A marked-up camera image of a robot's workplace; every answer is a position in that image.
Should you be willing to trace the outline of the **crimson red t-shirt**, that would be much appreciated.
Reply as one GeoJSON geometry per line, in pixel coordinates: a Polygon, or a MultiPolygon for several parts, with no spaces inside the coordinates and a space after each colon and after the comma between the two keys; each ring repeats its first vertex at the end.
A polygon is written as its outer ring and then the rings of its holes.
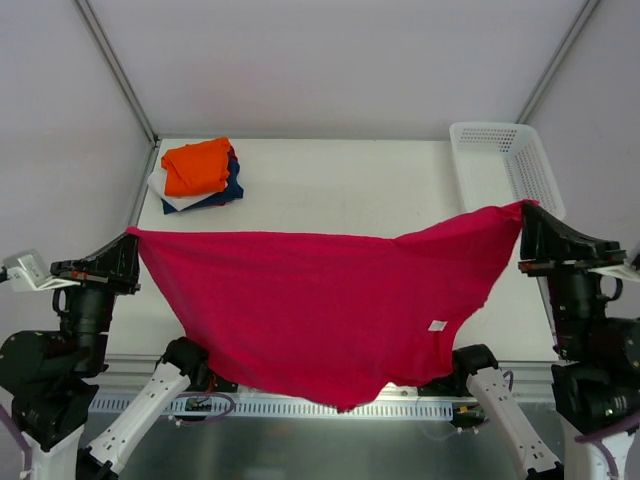
{"type": "Polygon", "coordinates": [[[132,228],[188,339],[219,376],[341,411],[388,383],[449,375],[459,329],[487,302],[523,202],[396,238],[132,228]]]}

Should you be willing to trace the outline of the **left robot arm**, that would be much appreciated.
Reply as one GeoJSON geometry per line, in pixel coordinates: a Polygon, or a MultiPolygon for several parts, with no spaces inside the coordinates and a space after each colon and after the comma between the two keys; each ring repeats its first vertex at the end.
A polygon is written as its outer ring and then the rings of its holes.
{"type": "Polygon", "coordinates": [[[151,378],[117,419],[88,446],[80,437],[104,373],[118,297],[139,289],[138,239],[122,234],[76,260],[46,264],[35,250],[1,262],[16,292],[51,291],[55,330],[14,333],[1,347],[1,386],[12,396],[5,419],[24,453],[25,479],[116,479],[169,404],[206,386],[208,355],[196,343],[169,343],[151,378]]]}

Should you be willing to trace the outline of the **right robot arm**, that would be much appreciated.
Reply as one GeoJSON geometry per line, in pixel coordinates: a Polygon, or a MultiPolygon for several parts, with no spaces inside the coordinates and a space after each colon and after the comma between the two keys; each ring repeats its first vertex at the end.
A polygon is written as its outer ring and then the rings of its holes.
{"type": "Polygon", "coordinates": [[[558,363],[552,393],[565,454],[542,441],[485,345],[454,352],[449,387],[474,397],[521,479],[622,479],[639,433],[639,321],[610,317],[639,278],[615,241],[582,234],[542,207],[522,206],[519,270],[546,282],[558,363]]]}

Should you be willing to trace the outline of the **white plastic basket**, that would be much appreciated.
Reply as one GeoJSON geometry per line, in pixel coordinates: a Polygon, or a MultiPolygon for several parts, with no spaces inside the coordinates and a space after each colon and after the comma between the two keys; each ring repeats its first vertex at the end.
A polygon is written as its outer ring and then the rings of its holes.
{"type": "Polygon", "coordinates": [[[564,202],[534,128],[516,123],[456,122],[449,135],[466,212],[531,199],[556,218],[565,218],[564,202]]]}

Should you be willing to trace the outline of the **folded orange t-shirt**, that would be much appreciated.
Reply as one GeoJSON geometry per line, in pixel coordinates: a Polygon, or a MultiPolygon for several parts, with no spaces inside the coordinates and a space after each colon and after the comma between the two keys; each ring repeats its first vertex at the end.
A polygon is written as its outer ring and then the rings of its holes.
{"type": "Polygon", "coordinates": [[[229,178],[228,138],[221,137],[168,150],[161,159],[166,171],[164,193],[191,197],[222,192],[229,178]]]}

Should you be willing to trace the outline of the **folded blue t-shirt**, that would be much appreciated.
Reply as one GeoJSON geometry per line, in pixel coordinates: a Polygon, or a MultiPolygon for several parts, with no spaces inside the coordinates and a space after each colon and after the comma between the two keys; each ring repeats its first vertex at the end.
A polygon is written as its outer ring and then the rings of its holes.
{"type": "Polygon", "coordinates": [[[229,178],[227,180],[227,186],[222,192],[205,196],[202,200],[192,202],[190,205],[186,206],[183,209],[177,209],[170,202],[162,199],[161,202],[163,214],[169,215],[182,211],[191,211],[206,207],[218,207],[234,200],[242,199],[244,196],[244,189],[238,181],[240,164],[233,150],[228,153],[228,161],[229,178]]]}

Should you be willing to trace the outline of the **aluminium mounting rail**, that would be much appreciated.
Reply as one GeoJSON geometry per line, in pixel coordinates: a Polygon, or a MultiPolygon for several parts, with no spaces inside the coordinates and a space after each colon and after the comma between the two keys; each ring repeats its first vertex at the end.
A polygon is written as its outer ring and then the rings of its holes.
{"type": "MultiPolygon", "coordinates": [[[[89,382],[101,392],[137,394],[150,380],[158,358],[149,355],[108,354],[108,368],[89,382]]],[[[553,362],[501,362],[502,370],[514,373],[513,394],[519,402],[551,403],[553,362]]]]}

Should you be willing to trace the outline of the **left aluminium frame post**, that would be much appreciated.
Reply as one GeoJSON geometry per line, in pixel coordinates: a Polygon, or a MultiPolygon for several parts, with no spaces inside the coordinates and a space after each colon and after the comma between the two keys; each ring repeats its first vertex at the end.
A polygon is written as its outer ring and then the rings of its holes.
{"type": "Polygon", "coordinates": [[[140,127],[146,140],[155,146],[158,134],[152,126],[135,89],[125,72],[125,69],[116,53],[109,36],[103,27],[91,1],[73,0],[83,24],[94,41],[97,50],[106,64],[119,91],[124,97],[125,103],[131,111],[136,123],[140,127]]]}

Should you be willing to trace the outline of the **aluminium frame post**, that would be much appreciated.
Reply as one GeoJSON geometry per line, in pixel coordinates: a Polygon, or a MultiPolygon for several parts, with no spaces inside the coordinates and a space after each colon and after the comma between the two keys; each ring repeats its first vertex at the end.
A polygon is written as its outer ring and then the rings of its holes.
{"type": "Polygon", "coordinates": [[[533,89],[524,102],[517,118],[518,124],[528,124],[547,97],[572,50],[601,6],[601,0],[585,0],[570,22],[566,32],[555,48],[533,89]]]}
{"type": "Polygon", "coordinates": [[[146,140],[155,146],[158,134],[152,126],[135,89],[125,72],[125,69],[116,53],[109,36],[103,27],[91,1],[73,0],[83,24],[94,41],[97,50],[106,64],[119,91],[124,97],[125,103],[131,111],[136,123],[140,127],[146,140]]]}

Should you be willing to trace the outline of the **right aluminium frame post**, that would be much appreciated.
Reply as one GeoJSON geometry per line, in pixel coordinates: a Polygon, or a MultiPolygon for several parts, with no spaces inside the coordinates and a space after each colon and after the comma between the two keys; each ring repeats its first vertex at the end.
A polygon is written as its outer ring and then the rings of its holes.
{"type": "Polygon", "coordinates": [[[528,124],[547,97],[572,50],[601,6],[601,0],[585,0],[570,22],[566,32],[555,48],[533,89],[524,102],[517,118],[518,124],[528,124]]]}

